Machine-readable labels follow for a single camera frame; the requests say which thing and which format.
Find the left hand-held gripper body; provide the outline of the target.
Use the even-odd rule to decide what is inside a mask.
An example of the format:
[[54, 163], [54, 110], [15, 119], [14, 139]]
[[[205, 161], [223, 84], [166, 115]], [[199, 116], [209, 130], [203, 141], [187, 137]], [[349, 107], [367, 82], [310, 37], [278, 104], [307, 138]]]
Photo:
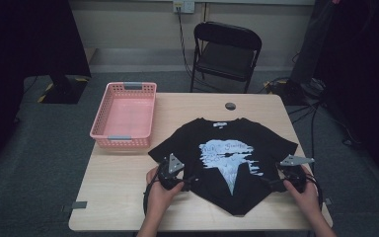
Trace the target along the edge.
[[178, 178], [178, 175], [185, 167], [185, 164], [179, 160], [173, 153], [164, 159], [159, 165], [158, 180], [166, 190], [171, 190], [182, 179]]

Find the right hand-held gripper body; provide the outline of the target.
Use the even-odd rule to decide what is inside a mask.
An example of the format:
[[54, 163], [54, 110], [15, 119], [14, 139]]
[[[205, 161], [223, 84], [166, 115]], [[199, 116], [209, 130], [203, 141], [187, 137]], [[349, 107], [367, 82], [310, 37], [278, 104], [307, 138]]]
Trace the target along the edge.
[[279, 169], [293, 187], [299, 192], [303, 193], [306, 185], [306, 173], [302, 165], [314, 163], [313, 158], [300, 157], [295, 155], [288, 155], [278, 163]]

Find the black printed t-shirt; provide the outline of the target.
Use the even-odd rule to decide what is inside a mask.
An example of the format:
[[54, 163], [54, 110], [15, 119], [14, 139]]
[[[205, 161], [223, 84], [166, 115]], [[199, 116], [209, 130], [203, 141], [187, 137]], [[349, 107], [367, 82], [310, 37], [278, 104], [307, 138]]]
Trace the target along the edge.
[[243, 216], [271, 194], [261, 178], [278, 180], [276, 164], [297, 144], [246, 118], [192, 120], [149, 151], [162, 162], [173, 153], [185, 164], [184, 178], [197, 176], [191, 191], [235, 216]]

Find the person's right hand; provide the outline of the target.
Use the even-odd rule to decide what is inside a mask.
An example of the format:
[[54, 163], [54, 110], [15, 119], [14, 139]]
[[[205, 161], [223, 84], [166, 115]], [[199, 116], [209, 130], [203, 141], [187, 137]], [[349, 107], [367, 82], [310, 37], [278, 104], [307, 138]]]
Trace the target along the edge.
[[319, 207], [317, 188], [311, 181], [306, 182], [302, 193], [299, 193], [289, 181], [284, 181], [283, 184], [310, 224], [324, 219]]

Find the person's left hand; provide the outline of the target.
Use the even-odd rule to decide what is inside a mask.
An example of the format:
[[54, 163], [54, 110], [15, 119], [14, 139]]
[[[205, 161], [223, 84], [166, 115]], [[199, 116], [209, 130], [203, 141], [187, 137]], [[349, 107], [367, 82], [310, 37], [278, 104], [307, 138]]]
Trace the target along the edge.
[[151, 186], [147, 202], [145, 221], [151, 226], [158, 226], [173, 198], [182, 190], [184, 182], [179, 182], [171, 190], [166, 190], [157, 181], [157, 167], [146, 175], [146, 181]]

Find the pink plastic basket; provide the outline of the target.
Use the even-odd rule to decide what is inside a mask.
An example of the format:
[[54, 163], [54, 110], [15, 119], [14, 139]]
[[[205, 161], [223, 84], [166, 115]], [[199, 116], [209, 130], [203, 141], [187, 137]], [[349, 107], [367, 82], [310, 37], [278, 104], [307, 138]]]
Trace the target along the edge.
[[149, 147], [156, 92], [153, 82], [109, 83], [90, 136], [102, 148]]

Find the grey tape strip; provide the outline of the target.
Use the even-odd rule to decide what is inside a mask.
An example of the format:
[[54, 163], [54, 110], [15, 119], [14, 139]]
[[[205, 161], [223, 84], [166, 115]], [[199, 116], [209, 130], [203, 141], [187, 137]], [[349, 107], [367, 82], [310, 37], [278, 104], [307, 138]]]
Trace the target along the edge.
[[87, 201], [73, 201], [71, 204], [63, 205], [62, 212], [71, 212], [74, 209], [82, 209], [87, 207]]

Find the black folding chair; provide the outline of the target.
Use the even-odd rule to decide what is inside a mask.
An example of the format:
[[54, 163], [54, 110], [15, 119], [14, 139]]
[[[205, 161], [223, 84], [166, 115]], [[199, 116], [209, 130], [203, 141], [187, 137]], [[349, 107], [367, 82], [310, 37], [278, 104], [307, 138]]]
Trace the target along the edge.
[[195, 72], [244, 82], [248, 91], [262, 50], [262, 39], [252, 30], [218, 22], [202, 22], [193, 30], [195, 50], [190, 91]]

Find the dark curtain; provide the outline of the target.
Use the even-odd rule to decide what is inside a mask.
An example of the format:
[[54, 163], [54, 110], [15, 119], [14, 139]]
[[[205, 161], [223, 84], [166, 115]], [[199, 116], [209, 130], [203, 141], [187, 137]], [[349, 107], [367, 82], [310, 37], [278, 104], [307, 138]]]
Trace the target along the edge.
[[31, 76], [91, 75], [69, 0], [0, 0], [0, 152]]
[[322, 80], [379, 168], [379, 0], [312, 1], [290, 80]]

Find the black stand base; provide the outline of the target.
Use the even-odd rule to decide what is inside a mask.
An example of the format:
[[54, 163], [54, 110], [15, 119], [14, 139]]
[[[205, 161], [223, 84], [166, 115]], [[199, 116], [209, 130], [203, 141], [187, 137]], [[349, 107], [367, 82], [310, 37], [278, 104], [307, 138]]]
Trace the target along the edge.
[[51, 83], [39, 97], [42, 104], [77, 104], [89, 82], [87, 78], [50, 74]]

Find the white wall outlet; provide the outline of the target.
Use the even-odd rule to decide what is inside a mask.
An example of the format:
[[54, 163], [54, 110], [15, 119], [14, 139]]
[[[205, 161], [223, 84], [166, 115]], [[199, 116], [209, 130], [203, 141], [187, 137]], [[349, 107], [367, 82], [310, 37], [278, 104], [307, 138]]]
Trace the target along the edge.
[[195, 9], [194, 0], [174, 0], [173, 12], [183, 14], [193, 14]]

